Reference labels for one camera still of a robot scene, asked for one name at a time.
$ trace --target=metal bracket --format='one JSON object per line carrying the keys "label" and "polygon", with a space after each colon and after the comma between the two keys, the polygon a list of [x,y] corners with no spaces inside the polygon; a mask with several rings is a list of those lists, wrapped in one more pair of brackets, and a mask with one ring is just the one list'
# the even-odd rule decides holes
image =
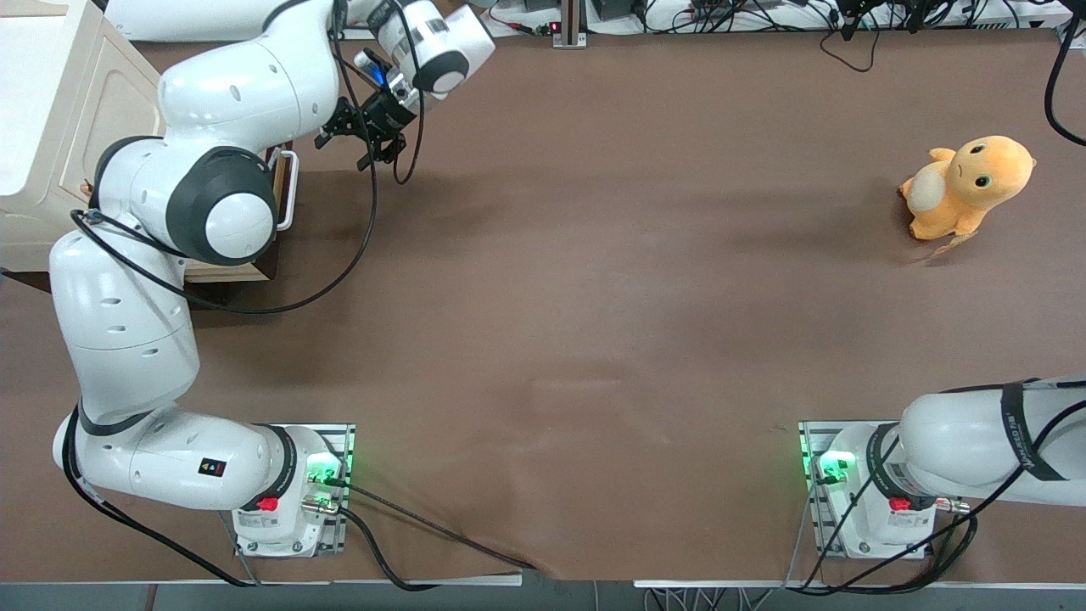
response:
{"label": "metal bracket", "polygon": [[561,0],[561,31],[551,35],[555,49],[585,49],[589,35],[581,31],[581,5],[584,0]]}

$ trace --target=robot logo sticker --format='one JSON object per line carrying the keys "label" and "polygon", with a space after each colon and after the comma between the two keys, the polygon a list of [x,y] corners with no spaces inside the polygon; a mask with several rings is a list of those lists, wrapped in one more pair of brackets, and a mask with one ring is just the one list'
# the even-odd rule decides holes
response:
{"label": "robot logo sticker", "polygon": [[260,513],[238,513],[238,524],[245,529],[274,529],[279,519]]}
{"label": "robot logo sticker", "polygon": [[223,473],[226,472],[226,461],[205,458],[200,461],[200,469],[198,472],[201,475],[222,478]]}

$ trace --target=wooden cabinet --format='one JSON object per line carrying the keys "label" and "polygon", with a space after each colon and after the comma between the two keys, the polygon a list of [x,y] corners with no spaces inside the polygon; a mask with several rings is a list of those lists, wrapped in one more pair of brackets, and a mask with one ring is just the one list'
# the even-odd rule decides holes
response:
{"label": "wooden cabinet", "polygon": [[[86,0],[3,0],[0,54],[0,267],[41,272],[53,242],[74,228],[68,212],[87,207],[79,187],[102,151],[165,131],[160,75]],[[186,277],[268,279],[276,252],[237,267],[192,263]]]}

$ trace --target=cabinet door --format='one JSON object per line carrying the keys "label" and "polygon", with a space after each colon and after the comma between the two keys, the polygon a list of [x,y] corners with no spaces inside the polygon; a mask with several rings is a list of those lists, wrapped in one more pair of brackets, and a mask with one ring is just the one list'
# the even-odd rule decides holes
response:
{"label": "cabinet door", "polygon": [[75,228],[68,211],[87,206],[79,186],[85,179],[93,180],[106,147],[127,136],[162,135],[165,129],[159,111],[159,73],[109,22],[99,23],[97,30],[88,33],[97,40],[84,79],[76,81],[76,89],[85,93],[74,100],[58,154],[43,157],[55,163],[46,198],[33,212],[3,214],[0,260],[9,269],[48,268],[53,242]]}
{"label": "cabinet door", "polygon": [[93,179],[98,158],[113,142],[128,136],[165,130],[159,110],[159,73],[109,24],[102,24],[102,46],[90,77],[87,99],[66,152],[58,186],[85,199],[83,180]]}

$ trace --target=brown table surface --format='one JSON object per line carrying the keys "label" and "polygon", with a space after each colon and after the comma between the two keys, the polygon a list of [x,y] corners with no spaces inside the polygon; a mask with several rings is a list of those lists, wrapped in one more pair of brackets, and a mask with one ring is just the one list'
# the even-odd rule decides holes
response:
{"label": "brown table surface", "polygon": [[[862,62],[870,42],[830,44]],[[895,419],[923,393],[1084,367],[1086,150],[1045,124],[1052,33],[883,35],[869,74],[817,43],[501,41],[430,115],[416,177],[395,187],[382,166],[375,238],[342,287],[277,318],[194,315],[203,368],[182,405],[357,423],[358,483],[554,577],[781,578],[805,496],[797,421]],[[144,50],[164,69],[202,48]],[[1084,96],[1075,52],[1058,101],[1079,132]],[[1032,182],[914,263],[931,246],[905,234],[895,187],[927,149],[993,132],[1039,160]],[[362,143],[308,141],[280,276],[241,303],[310,293],[358,242]],[[52,464],[78,390],[49,296],[5,282],[0,323],[0,578],[204,578]],[[242,574],[213,514],[109,496]],[[361,511],[407,577],[506,570]],[[949,578],[1081,582],[1084,518],[997,505]],[[857,569],[832,564],[830,582]],[[379,576],[353,531],[342,557],[256,569]]]}

